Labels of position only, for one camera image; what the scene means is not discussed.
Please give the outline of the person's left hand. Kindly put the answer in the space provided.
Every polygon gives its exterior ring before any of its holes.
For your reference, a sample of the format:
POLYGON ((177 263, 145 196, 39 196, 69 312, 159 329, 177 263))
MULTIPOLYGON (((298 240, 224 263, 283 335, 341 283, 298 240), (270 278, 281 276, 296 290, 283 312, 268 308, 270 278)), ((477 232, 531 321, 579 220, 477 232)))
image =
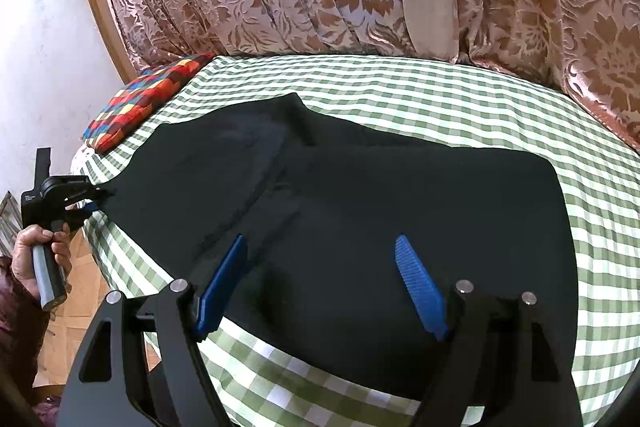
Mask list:
POLYGON ((63 223, 62 228, 55 232, 41 228, 40 225, 29 225, 17 234, 13 248, 11 271, 36 300, 40 299, 39 272, 46 265, 43 261, 46 246, 51 248, 55 263, 64 271, 63 281, 66 281, 72 271, 70 227, 67 223, 63 223))

